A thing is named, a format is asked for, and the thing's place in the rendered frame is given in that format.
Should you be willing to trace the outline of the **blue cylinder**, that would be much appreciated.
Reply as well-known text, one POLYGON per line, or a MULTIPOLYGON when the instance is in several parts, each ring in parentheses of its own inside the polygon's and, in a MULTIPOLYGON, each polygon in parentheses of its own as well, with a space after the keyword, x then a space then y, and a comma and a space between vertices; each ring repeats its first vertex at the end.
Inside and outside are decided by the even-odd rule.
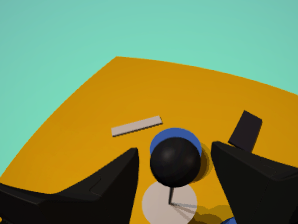
POLYGON ((160 141, 168 139, 168 137, 182 137, 182 139, 189 140, 190 143, 196 145, 198 153, 200 153, 201 157, 201 141, 197 139, 196 135, 194 135, 193 132, 180 127, 165 128, 162 129, 162 131, 157 132, 156 135, 154 135, 152 141, 150 141, 149 155, 152 155, 153 148, 156 147, 156 145, 160 143, 160 141))
POLYGON ((222 221, 221 224, 237 224, 237 222, 235 222, 235 217, 230 217, 227 218, 227 220, 222 221))

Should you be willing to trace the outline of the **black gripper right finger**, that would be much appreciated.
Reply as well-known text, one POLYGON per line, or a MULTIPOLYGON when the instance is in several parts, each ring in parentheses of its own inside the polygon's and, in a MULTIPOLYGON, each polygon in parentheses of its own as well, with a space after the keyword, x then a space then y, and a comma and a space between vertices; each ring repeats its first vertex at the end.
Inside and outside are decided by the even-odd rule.
POLYGON ((298 168, 222 141, 210 157, 237 224, 298 224, 298 168))

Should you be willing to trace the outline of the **dark grey flat rectangular slab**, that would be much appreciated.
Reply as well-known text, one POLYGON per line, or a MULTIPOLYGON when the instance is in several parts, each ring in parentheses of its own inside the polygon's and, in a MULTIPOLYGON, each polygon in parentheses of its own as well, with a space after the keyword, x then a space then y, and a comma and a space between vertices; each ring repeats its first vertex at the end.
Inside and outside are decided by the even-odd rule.
POLYGON ((227 144, 234 145, 235 148, 242 149, 242 151, 251 152, 261 123, 262 120, 259 117, 251 115, 243 109, 243 115, 241 115, 241 119, 239 119, 227 144))

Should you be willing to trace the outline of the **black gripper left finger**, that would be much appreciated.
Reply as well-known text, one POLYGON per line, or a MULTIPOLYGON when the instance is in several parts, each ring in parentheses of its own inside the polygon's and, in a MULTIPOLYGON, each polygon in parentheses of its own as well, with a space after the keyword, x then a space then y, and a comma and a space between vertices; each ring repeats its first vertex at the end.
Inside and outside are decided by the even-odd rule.
POLYGON ((129 224, 138 173, 140 153, 130 148, 59 193, 0 183, 0 217, 12 224, 129 224))

